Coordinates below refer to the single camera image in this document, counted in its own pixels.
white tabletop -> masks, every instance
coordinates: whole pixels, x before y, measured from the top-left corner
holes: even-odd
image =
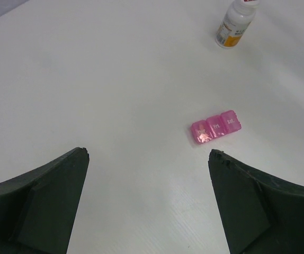
[[[304,1],[266,0],[216,45],[230,1],[31,0],[0,18],[0,182],[74,147],[91,162],[68,253],[227,254],[220,149],[304,185]],[[189,126],[243,129],[197,146]]]

pink pill organizer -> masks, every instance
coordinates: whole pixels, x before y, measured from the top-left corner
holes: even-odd
[[[207,143],[226,134],[239,131],[242,125],[233,110],[214,115],[205,120],[195,122],[191,126],[194,141],[198,144]]]

pill bottle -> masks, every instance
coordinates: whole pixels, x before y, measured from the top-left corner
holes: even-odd
[[[256,15],[260,0],[235,0],[227,10],[217,35],[216,42],[225,49],[233,48]]]

